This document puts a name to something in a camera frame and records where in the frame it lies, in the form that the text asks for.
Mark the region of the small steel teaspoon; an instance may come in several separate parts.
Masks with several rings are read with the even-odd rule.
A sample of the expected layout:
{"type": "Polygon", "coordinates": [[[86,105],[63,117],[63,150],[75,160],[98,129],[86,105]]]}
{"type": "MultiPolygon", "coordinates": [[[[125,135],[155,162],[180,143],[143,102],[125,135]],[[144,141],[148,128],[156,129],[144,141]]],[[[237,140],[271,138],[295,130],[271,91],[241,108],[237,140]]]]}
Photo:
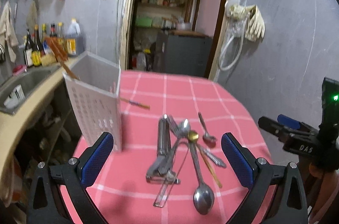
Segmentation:
{"type": "Polygon", "coordinates": [[[216,139],[216,137],[212,136],[212,135],[207,131],[207,127],[206,127],[206,124],[205,124],[205,122],[204,122],[204,119],[203,119],[203,117],[202,117],[201,112],[198,113],[198,117],[199,117],[200,124],[202,125],[203,131],[204,131],[204,134],[203,134],[203,140],[204,140],[204,142],[208,142],[208,143],[211,143],[211,144],[215,144],[215,143],[217,142],[217,139],[216,139]]]}

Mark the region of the large steel spoon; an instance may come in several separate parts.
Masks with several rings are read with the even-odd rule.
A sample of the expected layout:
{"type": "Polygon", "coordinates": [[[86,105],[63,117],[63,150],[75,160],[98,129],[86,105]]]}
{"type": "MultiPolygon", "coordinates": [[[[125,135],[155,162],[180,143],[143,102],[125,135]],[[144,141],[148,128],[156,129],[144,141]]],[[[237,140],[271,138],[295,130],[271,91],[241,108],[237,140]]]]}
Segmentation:
{"type": "Polygon", "coordinates": [[[201,215],[207,215],[214,205],[214,192],[203,180],[195,143],[189,142],[189,148],[198,180],[198,187],[193,196],[194,207],[201,215]]]}

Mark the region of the gold small spoon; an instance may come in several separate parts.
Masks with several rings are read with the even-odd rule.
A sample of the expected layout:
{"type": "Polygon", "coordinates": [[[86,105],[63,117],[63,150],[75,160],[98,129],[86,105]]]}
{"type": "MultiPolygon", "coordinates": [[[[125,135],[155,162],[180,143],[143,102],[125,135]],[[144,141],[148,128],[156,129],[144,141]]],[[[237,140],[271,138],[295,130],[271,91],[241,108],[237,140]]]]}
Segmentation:
{"type": "Polygon", "coordinates": [[[196,131],[189,131],[187,138],[190,142],[197,142],[199,139],[199,134],[196,131]]]}

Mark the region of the steel fork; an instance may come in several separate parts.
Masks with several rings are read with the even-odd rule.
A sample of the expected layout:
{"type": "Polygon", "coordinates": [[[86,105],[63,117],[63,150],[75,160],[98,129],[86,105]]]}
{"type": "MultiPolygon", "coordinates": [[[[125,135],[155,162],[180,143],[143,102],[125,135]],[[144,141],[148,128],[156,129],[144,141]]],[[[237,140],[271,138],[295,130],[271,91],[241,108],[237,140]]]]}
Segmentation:
{"type": "Polygon", "coordinates": [[[177,138],[183,138],[185,137],[185,129],[178,125],[172,115],[167,115],[167,123],[169,126],[170,131],[177,137],[177,138]]]}

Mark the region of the wooden chopstick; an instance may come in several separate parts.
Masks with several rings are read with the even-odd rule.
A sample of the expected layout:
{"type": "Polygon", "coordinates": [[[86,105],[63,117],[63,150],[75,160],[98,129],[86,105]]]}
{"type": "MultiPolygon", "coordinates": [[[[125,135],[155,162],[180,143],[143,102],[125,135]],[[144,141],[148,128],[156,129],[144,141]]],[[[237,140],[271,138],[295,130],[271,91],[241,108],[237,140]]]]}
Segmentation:
{"type": "Polygon", "coordinates": [[[136,102],[136,101],[132,101],[130,99],[126,99],[126,98],[120,97],[120,100],[123,101],[123,102],[126,102],[126,103],[128,103],[130,105],[133,105],[133,106],[137,106],[137,107],[140,107],[140,108],[143,108],[143,109],[147,109],[147,110],[150,109],[149,105],[145,105],[145,104],[142,104],[142,103],[139,103],[139,102],[136,102]]]}
{"type": "Polygon", "coordinates": [[[65,64],[65,61],[68,60],[67,54],[65,50],[63,50],[62,46],[58,43],[57,40],[50,38],[51,42],[51,49],[53,53],[55,54],[55,57],[57,61],[61,64],[61,66],[65,69],[66,73],[68,74],[69,77],[72,79],[79,80],[79,77],[76,76],[70,69],[69,67],[65,64]]]}

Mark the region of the ornate handle steel spoon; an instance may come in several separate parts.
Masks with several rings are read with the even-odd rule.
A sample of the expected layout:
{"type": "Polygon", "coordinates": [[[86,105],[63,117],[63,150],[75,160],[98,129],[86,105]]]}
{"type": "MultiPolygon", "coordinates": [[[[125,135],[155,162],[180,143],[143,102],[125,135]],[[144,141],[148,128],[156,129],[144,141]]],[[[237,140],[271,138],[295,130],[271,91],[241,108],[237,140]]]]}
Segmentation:
{"type": "Polygon", "coordinates": [[[215,154],[211,153],[209,150],[201,146],[200,144],[197,144],[197,147],[199,150],[206,155],[216,166],[221,167],[221,168],[227,168],[225,162],[216,156],[215,154]]]}

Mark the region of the steel kitchen sink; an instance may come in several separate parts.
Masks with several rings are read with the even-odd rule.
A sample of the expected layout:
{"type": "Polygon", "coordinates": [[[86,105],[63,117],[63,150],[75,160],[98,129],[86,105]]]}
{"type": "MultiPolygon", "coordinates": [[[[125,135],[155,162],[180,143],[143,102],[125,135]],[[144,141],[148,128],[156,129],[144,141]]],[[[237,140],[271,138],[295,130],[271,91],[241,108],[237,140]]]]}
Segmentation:
{"type": "Polygon", "coordinates": [[[15,115],[29,96],[60,67],[38,67],[9,78],[1,85],[1,112],[15,115]]]}

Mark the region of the white cup in sink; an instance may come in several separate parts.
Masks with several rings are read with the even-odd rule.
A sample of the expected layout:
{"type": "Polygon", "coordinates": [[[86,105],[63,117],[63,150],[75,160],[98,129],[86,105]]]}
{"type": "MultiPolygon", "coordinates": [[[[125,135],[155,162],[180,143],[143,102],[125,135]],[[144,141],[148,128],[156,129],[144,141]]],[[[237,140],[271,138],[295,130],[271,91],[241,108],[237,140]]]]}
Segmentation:
{"type": "Polygon", "coordinates": [[[4,101],[7,109],[14,109],[25,99],[25,94],[21,85],[17,85],[4,101]]]}

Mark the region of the dark grey cabinet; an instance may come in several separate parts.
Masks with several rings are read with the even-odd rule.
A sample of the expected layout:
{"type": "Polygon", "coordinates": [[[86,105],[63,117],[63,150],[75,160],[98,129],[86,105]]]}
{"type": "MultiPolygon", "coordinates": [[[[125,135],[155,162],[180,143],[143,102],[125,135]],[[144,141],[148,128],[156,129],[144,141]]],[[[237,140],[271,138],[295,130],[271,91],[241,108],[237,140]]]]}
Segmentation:
{"type": "Polygon", "coordinates": [[[211,50],[212,38],[157,34],[152,71],[203,77],[211,50]]]}

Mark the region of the white perforated utensil basket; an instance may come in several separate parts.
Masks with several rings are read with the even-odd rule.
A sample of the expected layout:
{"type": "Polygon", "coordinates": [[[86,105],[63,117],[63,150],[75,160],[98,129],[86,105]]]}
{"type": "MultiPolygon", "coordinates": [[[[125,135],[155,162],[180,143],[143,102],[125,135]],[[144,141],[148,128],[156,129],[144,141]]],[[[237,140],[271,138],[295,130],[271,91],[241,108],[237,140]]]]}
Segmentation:
{"type": "Polygon", "coordinates": [[[63,74],[72,109],[86,143],[93,145],[103,132],[109,132],[113,135],[113,151],[121,152],[120,66],[84,52],[69,69],[79,78],[63,74]]]}

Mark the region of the dark soy sauce bottle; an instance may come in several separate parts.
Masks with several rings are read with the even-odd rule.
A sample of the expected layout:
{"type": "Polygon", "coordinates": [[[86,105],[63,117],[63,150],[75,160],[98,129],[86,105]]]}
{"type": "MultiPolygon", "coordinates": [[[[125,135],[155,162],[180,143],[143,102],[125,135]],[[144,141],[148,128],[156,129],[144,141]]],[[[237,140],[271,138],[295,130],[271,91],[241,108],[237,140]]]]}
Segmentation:
{"type": "Polygon", "coordinates": [[[33,42],[31,40],[31,35],[28,29],[26,31],[26,35],[24,36],[24,42],[25,42],[25,49],[24,49],[25,64],[27,67],[30,68],[33,66],[33,60],[32,60],[33,42]]]}

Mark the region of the large oil jug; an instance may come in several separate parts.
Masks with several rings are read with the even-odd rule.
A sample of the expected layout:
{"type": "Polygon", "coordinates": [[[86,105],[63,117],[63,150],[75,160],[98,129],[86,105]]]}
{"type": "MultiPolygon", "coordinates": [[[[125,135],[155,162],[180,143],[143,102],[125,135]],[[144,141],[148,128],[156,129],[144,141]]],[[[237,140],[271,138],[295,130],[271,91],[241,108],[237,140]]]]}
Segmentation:
{"type": "Polygon", "coordinates": [[[65,35],[67,54],[70,57],[76,57],[85,51],[85,39],[82,35],[79,23],[75,18],[71,19],[71,23],[65,35]]]}

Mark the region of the hanging beige towel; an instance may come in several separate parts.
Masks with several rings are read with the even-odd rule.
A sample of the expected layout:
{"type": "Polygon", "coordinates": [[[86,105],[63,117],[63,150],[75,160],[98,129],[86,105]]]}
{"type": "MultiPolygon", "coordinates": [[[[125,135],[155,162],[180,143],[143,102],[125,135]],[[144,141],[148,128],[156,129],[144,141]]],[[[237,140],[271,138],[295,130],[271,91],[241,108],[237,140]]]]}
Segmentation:
{"type": "Polygon", "coordinates": [[[7,46],[10,61],[14,63],[17,56],[13,47],[17,47],[19,42],[15,34],[13,19],[11,16],[11,6],[9,1],[7,1],[3,7],[0,19],[1,46],[3,46],[3,48],[7,46]]]}

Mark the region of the rubber gloves on wall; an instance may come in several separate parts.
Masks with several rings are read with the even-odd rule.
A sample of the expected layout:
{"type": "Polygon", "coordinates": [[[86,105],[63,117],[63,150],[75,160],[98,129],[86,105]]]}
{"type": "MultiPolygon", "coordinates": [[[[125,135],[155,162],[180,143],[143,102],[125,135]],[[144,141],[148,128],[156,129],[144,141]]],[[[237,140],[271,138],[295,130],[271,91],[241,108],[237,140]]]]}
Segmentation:
{"type": "Polygon", "coordinates": [[[242,6],[226,3],[226,16],[235,20],[245,20],[245,38],[251,42],[263,39],[265,23],[257,5],[242,6]]]}

